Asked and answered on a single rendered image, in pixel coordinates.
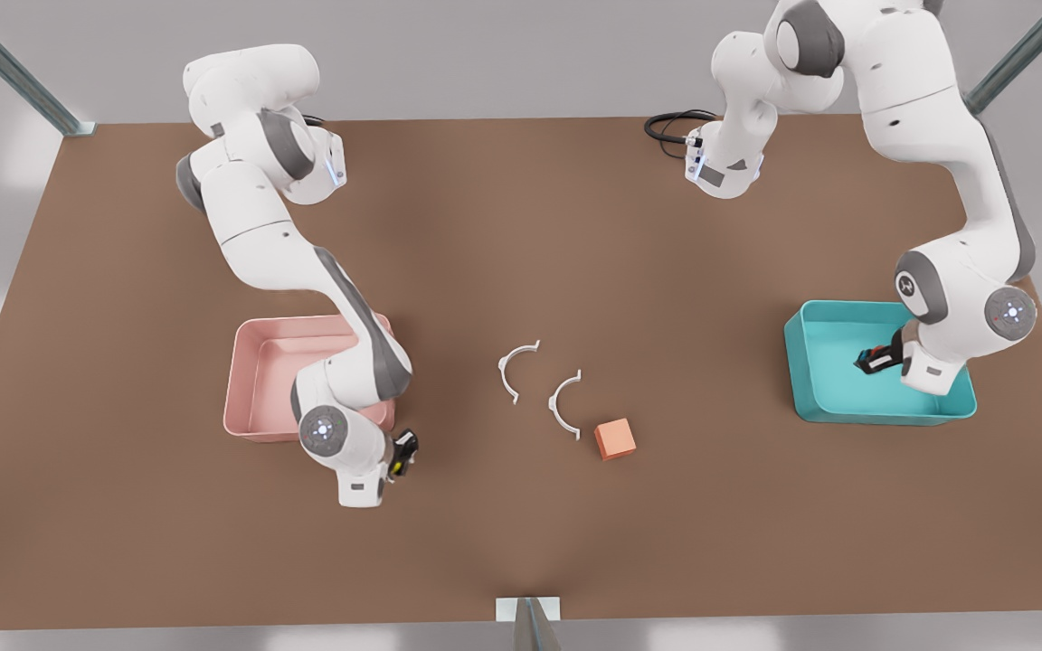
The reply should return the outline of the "blue storage box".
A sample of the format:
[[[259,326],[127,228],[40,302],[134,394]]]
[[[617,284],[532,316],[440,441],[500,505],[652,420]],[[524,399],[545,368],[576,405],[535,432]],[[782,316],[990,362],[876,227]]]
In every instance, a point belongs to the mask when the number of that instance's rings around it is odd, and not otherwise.
[[[900,367],[864,374],[860,351],[889,341],[910,312],[900,302],[811,300],[787,321],[784,337],[795,411],[811,423],[934,426],[977,411],[966,368],[944,396],[905,387]]]

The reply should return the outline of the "pink storage box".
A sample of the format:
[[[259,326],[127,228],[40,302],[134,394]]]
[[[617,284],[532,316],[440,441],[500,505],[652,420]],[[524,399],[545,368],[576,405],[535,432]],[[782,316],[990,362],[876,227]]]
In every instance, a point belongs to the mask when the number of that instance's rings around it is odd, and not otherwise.
[[[355,345],[339,315],[260,318],[235,331],[224,405],[229,434],[253,442],[298,440],[290,389],[301,368]]]

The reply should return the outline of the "orange cube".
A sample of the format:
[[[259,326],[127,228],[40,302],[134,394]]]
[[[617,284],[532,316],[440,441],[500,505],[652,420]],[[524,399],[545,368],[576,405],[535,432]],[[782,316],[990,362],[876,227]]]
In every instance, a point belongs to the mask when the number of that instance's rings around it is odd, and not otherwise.
[[[602,460],[624,457],[624,455],[631,454],[637,448],[631,425],[626,418],[597,425],[594,437]]]

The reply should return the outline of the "silver frame post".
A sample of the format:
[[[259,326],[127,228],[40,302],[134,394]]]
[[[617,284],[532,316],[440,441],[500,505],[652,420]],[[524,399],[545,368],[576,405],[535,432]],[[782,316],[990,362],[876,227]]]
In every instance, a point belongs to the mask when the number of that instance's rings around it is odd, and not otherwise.
[[[1029,26],[1024,36],[1010,48],[1004,57],[964,95],[964,103],[968,110],[975,117],[979,116],[1041,53],[1042,16]]]
[[[47,120],[63,137],[89,137],[94,135],[96,124],[82,122],[60,100],[38,81],[22,62],[0,43],[0,78],[13,87],[26,103]]]
[[[562,651],[553,622],[561,621],[561,597],[496,598],[497,622],[513,625],[512,651]]]

